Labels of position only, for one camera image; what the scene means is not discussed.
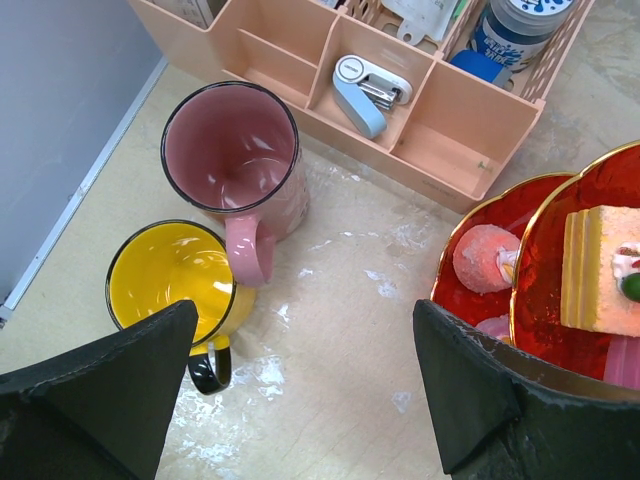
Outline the pink striped cake slice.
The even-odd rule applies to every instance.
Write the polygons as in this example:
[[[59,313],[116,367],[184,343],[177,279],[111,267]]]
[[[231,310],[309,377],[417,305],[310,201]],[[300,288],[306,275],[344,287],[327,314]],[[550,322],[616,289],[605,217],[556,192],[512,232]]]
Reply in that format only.
[[[629,389],[640,386],[640,342],[638,337],[612,337],[607,352],[603,381]]]

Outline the red three-tier cake stand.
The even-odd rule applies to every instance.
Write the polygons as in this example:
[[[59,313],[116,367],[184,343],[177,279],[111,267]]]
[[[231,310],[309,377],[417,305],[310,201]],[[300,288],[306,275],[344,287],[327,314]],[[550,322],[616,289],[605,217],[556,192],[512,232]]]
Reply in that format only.
[[[565,370],[600,380],[611,335],[560,323],[565,219],[597,205],[639,205],[639,144],[627,143],[578,174],[551,173],[525,180],[470,210],[440,257],[431,300],[468,324],[509,314],[515,347]],[[511,290],[480,295],[457,279],[455,246],[471,227],[493,224],[522,241]]]

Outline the yellow cake slice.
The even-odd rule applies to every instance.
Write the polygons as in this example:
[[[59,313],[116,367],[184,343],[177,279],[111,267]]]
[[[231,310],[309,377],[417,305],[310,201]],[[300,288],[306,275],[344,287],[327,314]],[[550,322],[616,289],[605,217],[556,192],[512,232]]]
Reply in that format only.
[[[565,222],[560,322],[639,335],[639,210],[600,205]]]

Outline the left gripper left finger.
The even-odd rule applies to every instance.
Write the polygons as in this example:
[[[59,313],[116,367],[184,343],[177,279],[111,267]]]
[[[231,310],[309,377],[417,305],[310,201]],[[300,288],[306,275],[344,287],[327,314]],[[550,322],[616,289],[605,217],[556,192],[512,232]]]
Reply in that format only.
[[[154,478],[196,324],[194,303],[178,301],[2,375],[2,478]]]

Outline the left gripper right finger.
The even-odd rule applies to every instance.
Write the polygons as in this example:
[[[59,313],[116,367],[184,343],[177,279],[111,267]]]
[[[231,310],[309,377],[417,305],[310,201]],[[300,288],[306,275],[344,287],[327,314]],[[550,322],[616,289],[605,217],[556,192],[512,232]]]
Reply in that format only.
[[[416,302],[413,331],[452,478],[638,478],[638,391],[547,363],[430,300]]]

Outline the pink peach pastry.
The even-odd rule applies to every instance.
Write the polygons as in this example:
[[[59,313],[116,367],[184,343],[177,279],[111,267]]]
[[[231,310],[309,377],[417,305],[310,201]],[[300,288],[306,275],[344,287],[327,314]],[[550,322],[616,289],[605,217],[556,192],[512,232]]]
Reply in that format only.
[[[491,224],[476,225],[454,249],[456,276],[478,294],[510,289],[519,247],[520,239],[507,230]]]

